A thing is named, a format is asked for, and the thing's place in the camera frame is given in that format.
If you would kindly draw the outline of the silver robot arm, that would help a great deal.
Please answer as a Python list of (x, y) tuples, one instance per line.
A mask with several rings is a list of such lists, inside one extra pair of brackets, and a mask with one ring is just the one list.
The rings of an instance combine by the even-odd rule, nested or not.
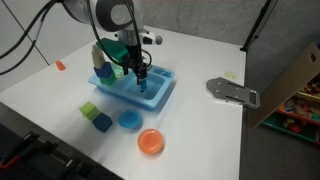
[[(152, 57), (143, 45), (161, 45), (163, 39), (145, 29), (141, 0), (62, 0), (68, 14), (76, 21), (91, 26), (99, 48), (115, 64), (121, 66), (124, 74), (131, 69), (140, 85), (147, 77)], [(97, 29), (117, 32), (118, 42), (129, 55), (117, 60), (111, 49), (103, 44)]]

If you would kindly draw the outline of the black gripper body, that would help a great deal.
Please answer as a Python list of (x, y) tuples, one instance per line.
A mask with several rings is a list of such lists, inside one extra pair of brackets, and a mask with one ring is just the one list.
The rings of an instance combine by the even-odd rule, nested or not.
[(122, 68), (125, 74), (128, 74), (132, 69), (136, 75), (142, 76), (142, 71), (147, 70), (147, 64), (143, 62), (142, 49), (140, 46), (126, 46), (129, 52), (130, 58), (123, 62)]

